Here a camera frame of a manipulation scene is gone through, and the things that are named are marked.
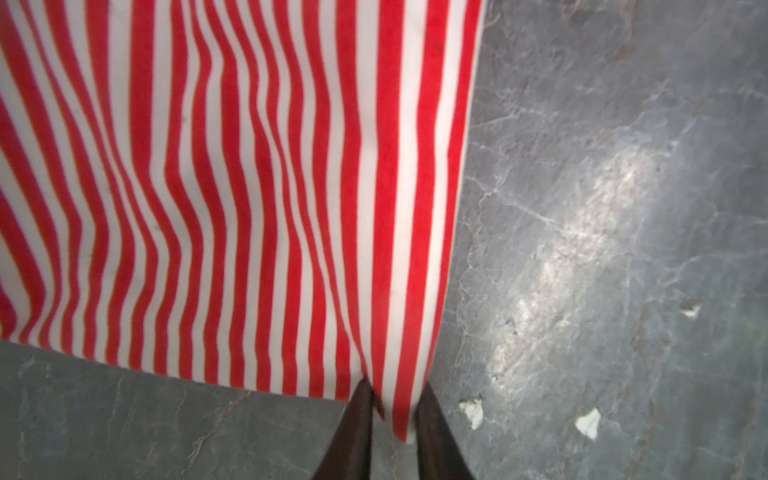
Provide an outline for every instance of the fabric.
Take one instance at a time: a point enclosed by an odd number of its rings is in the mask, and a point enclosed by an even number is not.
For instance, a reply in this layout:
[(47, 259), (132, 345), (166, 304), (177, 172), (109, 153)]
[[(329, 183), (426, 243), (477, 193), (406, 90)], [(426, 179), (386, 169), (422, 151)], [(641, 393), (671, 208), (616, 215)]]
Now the fabric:
[(0, 7), (2, 338), (349, 398), (406, 439), (481, 0)]

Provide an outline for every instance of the white spot on floor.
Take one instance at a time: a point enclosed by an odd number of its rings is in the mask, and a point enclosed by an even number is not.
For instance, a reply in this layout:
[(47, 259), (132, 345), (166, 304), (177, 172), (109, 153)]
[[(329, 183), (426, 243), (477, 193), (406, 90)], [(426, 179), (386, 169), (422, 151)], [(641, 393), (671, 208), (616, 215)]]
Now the white spot on floor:
[(598, 437), (600, 418), (601, 415), (598, 409), (592, 409), (587, 415), (576, 419), (576, 429), (588, 439), (595, 440)]
[(469, 399), (458, 403), (458, 409), (464, 412), (464, 415), (472, 424), (472, 430), (477, 430), (482, 423), (482, 399)]
[(692, 303), (686, 303), (682, 307), (680, 307), (680, 311), (683, 313), (683, 315), (687, 316), (691, 320), (695, 320), (696, 317), (699, 316), (699, 312), (701, 311), (701, 302), (692, 302)]

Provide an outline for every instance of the gray marble surface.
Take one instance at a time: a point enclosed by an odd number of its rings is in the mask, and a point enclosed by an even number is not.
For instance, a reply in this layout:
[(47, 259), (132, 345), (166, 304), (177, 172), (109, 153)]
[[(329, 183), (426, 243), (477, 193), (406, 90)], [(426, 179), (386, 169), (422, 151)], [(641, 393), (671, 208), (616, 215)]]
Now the gray marble surface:
[[(491, 2), (469, 140), (431, 381), (477, 478), (768, 478), (768, 2)], [(309, 478), (342, 409), (0, 345), (0, 478)]]

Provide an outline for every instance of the red and white striped cloth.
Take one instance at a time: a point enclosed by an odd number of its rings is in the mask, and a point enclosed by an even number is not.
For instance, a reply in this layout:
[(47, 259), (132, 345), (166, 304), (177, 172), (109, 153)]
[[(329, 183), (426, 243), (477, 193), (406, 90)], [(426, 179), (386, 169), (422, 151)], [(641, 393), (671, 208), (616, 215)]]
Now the red and white striped cloth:
[(435, 348), (482, 0), (0, 6), (2, 338), (348, 399)]

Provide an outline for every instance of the gray floor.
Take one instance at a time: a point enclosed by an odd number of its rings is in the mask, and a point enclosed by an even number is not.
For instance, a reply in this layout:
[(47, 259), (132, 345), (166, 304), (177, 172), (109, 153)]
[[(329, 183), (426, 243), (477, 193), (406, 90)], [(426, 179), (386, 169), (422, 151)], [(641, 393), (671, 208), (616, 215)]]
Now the gray floor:
[[(470, 142), (432, 384), (477, 477), (768, 478), (768, 2), (493, 2)], [(342, 408), (1, 345), (0, 478), (308, 478)]]

